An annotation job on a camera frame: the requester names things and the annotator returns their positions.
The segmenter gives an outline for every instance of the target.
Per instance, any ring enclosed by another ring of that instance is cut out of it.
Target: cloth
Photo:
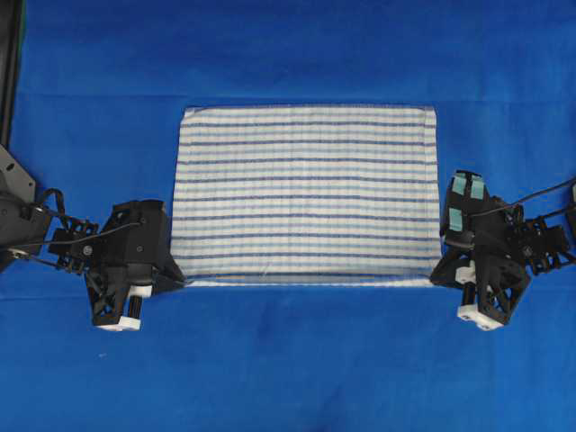
[[[172,254],[190,281],[421,286],[440,255],[429,108],[192,108]]]

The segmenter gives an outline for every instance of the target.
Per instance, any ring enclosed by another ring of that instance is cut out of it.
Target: blue stripe
[[[251,258],[251,257],[325,257],[325,258],[370,258],[370,259],[405,259],[414,261],[426,261],[434,259],[434,256],[410,256],[410,255],[383,255],[383,254],[353,254],[337,252],[241,252],[237,254],[210,254],[210,255],[173,255],[174,259],[191,261],[195,259],[219,259],[219,258]]]
[[[436,165],[421,160],[367,159],[362,157],[270,157],[259,159],[217,159],[178,161],[178,165],[262,164],[268,162],[365,162],[369,164]]]
[[[248,210],[278,210],[278,209],[293,209],[293,210],[360,210],[366,212],[386,212],[389,210],[396,210],[404,212],[404,207],[367,207],[364,205],[319,205],[319,204],[267,204],[267,205],[245,205],[242,202],[238,205],[231,205],[226,207],[180,207],[174,208],[174,215],[184,212],[238,212]],[[410,209],[412,212],[421,212],[421,209]]]
[[[172,247],[171,250],[199,250],[199,249],[218,249],[218,248],[222,248],[222,249],[229,249],[229,248],[246,248],[246,247],[258,247],[258,248],[301,248],[301,247],[306,247],[306,248],[362,248],[362,249],[381,249],[381,250],[397,250],[397,249],[401,249],[401,250],[413,250],[413,251],[418,251],[418,252],[428,252],[430,254],[435,254],[435,257],[438,254],[439,248],[438,247],[432,247],[432,246],[412,246],[412,245],[399,245],[399,244],[395,244],[395,245],[381,245],[381,244],[375,244],[375,245],[361,245],[361,244],[350,244],[350,243],[346,243],[346,244],[339,244],[339,243],[312,243],[312,242],[306,242],[306,243],[290,243],[290,242],[285,242],[285,243],[257,243],[257,244],[246,244],[246,243],[238,243],[238,244],[232,244],[232,243],[227,243],[224,245],[176,245],[174,243],[172,243]]]
[[[198,146],[259,146],[273,144],[374,144],[377,146],[407,146],[407,147],[435,147],[436,143],[425,143],[424,141],[390,141],[373,139],[260,139],[248,141],[194,141],[181,142],[180,147]]]
[[[426,278],[428,279],[427,274],[410,274],[410,275],[399,275],[399,274],[366,274],[366,273],[328,273],[328,272],[295,272],[295,273],[286,273],[286,272],[270,272],[266,273],[265,277],[272,276],[272,277],[284,277],[284,276],[295,276],[295,277],[327,277],[327,278],[354,278],[353,282],[339,282],[330,281],[330,282],[314,282],[314,283],[291,283],[290,286],[306,286],[310,287],[313,285],[332,285],[332,284],[343,284],[344,286],[350,284],[365,284],[367,282],[375,282],[378,284],[381,283],[393,283],[393,282],[405,282],[405,281],[418,281],[420,279]],[[236,277],[257,277],[262,278],[261,273],[256,272],[245,272],[245,273],[216,273],[216,274],[192,274],[186,277],[188,283],[192,283],[194,281],[202,281],[207,280],[209,282],[223,282],[223,283],[230,283],[235,282],[238,284],[250,284],[250,285],[267,285],[267,284],[281,284],[277,282],[252,282],[248,279],[231,279]]]
[[[216,234],[211,236],[172,236],[172,240],[215,240],[215,239],[272,239],[272,238],[314,238],[314,239],[374,239],[374,240],[402,240],[402,241],[429,241],[439,244],[439,238],[410,237],[410,236],[378,236],[372,234],[321,234],[321,233],[254,233],[254,234]]]
[[[371,186],[359,186],[359,185],[266,185],[266,186],[242,186],[242,187],[202,187],[201,190],[197,191],[198,193],[202,194],[217,194],[222,192],[254,192],[254,191],[287,191],[290,189],[298,189],[303,191],[334,191],[334,190],[341,190],[346,189],[347,191],[362,191],[362,192],[377,192],[379,194],[386,194],[386,193],[400,193],[400,194],[422,194],[421,187],[418,189],[409,189],[406,187],[371,187]]]
[[[254,266],[261,266],[262,264],[255,264],[255,263],[226,263],[226,267],[254,267]],[[281,263],[273,263],[274,267],[339,267],[342,268],[343,265],[339,263],[329,262],[329,263],[313,263],[310,260],[304,262],[281,262]],[[211,265],[181,265],[181,270],[187,274],[188,272],[194,272],[198,270],[217,270],[217,266],[215,264]],[[396,275],[417,275],[416,272],[422,272],[423,274],[430,273],[432,268],[430,267],[419,267],[419,266],[392,266],[392,265],[362,265],[362,268],[365,269],[379,269],[382,272],[395,272]],[[260,276],[269,275],[268,273],[262,272]]]
[[[427,227],[414,227],[402,225],[401,227],[391,227],[390,224],[386,225],[358,225],[354,223],[242,223],[239,225],[216,225],[214,227],[186,225],[177,227],[173,225],[174,231],[207,231],[207,230],[250,230],[250,229],[292,229],[292,228],[314,228],[321,230],[377,230],[377,231],[422,231],[428,232],[430,228]]]
[[[306,130],[305,133],[318,133],[327,135],[367,135],[369,137],[410,137],[419,138],[423,133],[419,132],[376,132],[369,130]],[[181,137],[213,137],[213,138],[231,138],[231,137],[264,137],[266,135],[302,135],[302,130],[250,130],[246,132],[180,132]]]
[[[404,183],[404,184],[434,184],[436,180],[416,180],[412,178],[375,178],[360,175],[265,175],[261,177],[233,177],[233,178],[201,178],[201,179],[176,179],[181,184],[205,184],[205,183],[235,183],[235,182],[272,182],[272,181],[337,181],[352,180],[358,182],[375,183]]]
[[[197,274],[187,276],[186,279],[189,280],[201,280],[201,279],[212,279],[220,277],[262,277],[262,273],[258,272],[243,272],[243,273],[215,273],[215,274]],[[412,279],[418,279],[422,276],[428,277],[426,274],[410,274],[410,275],[399,275],[399,274],[376,274],[376,273],[341,273],[341,272],[270,272],[266,273],[266,276],[320,276],[320,277],[370,277],[375,280],[384,280],[385,282],[399,282]]]
[[[290,111],[299,108],[315,108],[314,112],[294,112]],[[329,108],[330,111],[320,111],[319,108]],[[344,111],[342,108],[357,108],[357,109],[372,109],[371,111]],[[265,113],[248,113],[244,110],[265,110],[274,109],[276,112],[265,112]],[[390,110],[419,110],[419,112],[390,112]],[[231,111],[239,110],[244,112],[234,112],[234,113],[222,113],[215,111]],[[377,111],[388,110],[388,112],[377,112]],[[206,119],[242,119],[242,118],[285,118],[286,116],[293,117],[353,117],[353,116],[364,116],[364,117],[379,117],[379,118],[390,118],[390,119],[424,119],[427,112],[421,106],[407,107],[407,106],[388,106],[388,105],[346,105],[346,104],[305,104],[305,105],[256,105],[256,106],[235,106],[235,107],[223,107],[223,106],[207,106],[207,107],[190,107],[185,110],[185,113],[193,113],[196,117],[202,117]]]
[[[332,153],[332,154],[357,154],[362,152],[362,154],[369,154],[369,155],[376,155],[376,156],[395,156],[395,155],[403,155],[403,156],[422,156],[425,157],[426,155],[422,153],[420,148],[413,149],[413,150],[370,150],[362,148],[359,150],[358,148],[270,148],[263,150],[261,148],[252,148],[251,150],[242,150],[242,155],[277,155],[279,153]],[[230,156],[229,150],[221,150],[221,151],[181,151],[178,155],[179,158],[184,156],[200,158],[203,156]]]
[[[173,217],[173,221],[225,221],[231,219],[274,219],[274,218],[313,218],[313,219],[364,219],[368,221],[436,222],[434,218],[404,218],[400,216],[369,216],[363,214],[227,214],[224,216],[184,216]]]
[[[426,126],[422,122],[418,123],[398,123],[387,121],[268,121],[250,123],[182,123],[183,129],[191,128],[272,128],[276,126],[383,126],[383,127],[403,127],[403,128],[434,128]]]
[[[358,200],[376,203],[438,203],[428,198],[375,198],[360,195],[247,195],[247,196],[211,196],[207,198],[175,198],[175,203],[206,203],[217,201],[247,200]]]
[[[290,172],[303,172],[309,173],[310,168],[306,166],[270,166],[268,168],[269,171],[290,171]],[[345,170],[352,170],[352,171],[362,171],[363,173],[371,173],[371,174],[409,174],[409,175],[424,175],[428,174],[426,169],[400,169],[400,168],[387,168],[383,166],[382,168],[378,169],[370,169],[366,167],[357,167],[357,166],[317,166],[313,168],[314,172],[327,172],[327,173],[342,173]],[[185,169],[181,168],[178,169],[178,174],[185,174],[185,173],[196,173],[199,176],[203,176],[206,174],[247,174],[247,173],[262,173],[262,168],[245,168],[245,169],[206,169],[206,170],[198,170],[195,168]]]

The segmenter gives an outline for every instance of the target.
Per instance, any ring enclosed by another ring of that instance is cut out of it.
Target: black cable
[[[489,214],[493,214],[496,212],[501,212],[503,210],[507,210],[507,209],[513,209],[514,207],[516,207],[517,205],[520,205],[521,203],[525,203],[528,200],[531,200],[532,198],[536,198],[537,196],[540,195],[544,195],[544,194],[548,194],[552,191],[555,191],[556,189],[560,189],[562,187],[565,186],[572,186],[576,184],[576,177],[571,178],[570,180],[566,180],[563,183],[557,184],[556,186],[552,186],[549,187],[547,189],[543,189],[542,191],[538,191],[538,192],[534,192],[531,193],[530,195],[525,196],[524,198],[519,199],[516,202],[513,202],[512,204],[508,204],[508,205],[504,205],[502,207],[499,207],[497,209],[492,209],[492,210],[487,210],[487,211],[481,211],[480,213],[473,213],[470,215],[471,218],[479,218],[480,216],[487,216]]]
[[[120,227],[108,229],[107,231],[102,231],[100,234],[94,234],[92,236],[86,236],[84,238],[77,238],[76,240],[61,240],[61,241],[39,241],[38,243],[25,243],[21,245],[10,245],[5,247],[2,250],[9,250],[11,248],[28,248],[32,246],[49,246],[49,245],[75,245],[76,243],[83,243],[88,240],[99,239],[100,237],[107,236],[109,234],[113,234],[116,231],[125,230],[129,227],[136,227],[140,226],[140,222],[130,222],[126,225],[121,225]]]
[[[21,252],[19,250],[15,250],[15,251],[13,251],[13,253],[18,256],[18,259],[25,259],[27,261],[34,261],[35,263],[44,264],[45,266],[50,266],[50,267],[54,267],[57,269],[62,268],[61,265],[58,265],[56,263],[52,263],[50,261],[46,261],[44,259],[37,258],[36,256],[30,255],[30,254],[23,252],[23,251]]]
[[[559,214],[564,214],[569,212],[570,210],[576,210],[576,204],[570,204],[567,207],[564,207],[563,209],[557,210],[557,211],[552,211],[548,214],[543,214],[542,217],[544,219],[548,219],[548,218],[552,218],[553,216],[558,216]]]
[[[66,209],[64,207],[64,194],[62,193],[62,191],[54,188],[46,189],[42,193],[42,195],[40,195],[35,205],[42,206],[46,202],[46,200],[50,198],[51,195],[54,195],[54,199],[56,200],[56,208],[58,209],[58,218],[60,219],[62,226],[68,230],[69,229],[67,220],[68,216],[66,216]]]

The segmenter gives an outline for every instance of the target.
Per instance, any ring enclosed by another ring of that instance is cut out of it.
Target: black metal frame
[[[0,0],[0,146],[8,148],[20,57],[23,0]]]

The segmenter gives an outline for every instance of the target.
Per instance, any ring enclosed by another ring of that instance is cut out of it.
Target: blue tape
[[[450,207],[448,209],[448,218],[450,220],[450,230],[462,232],[462,212]]]

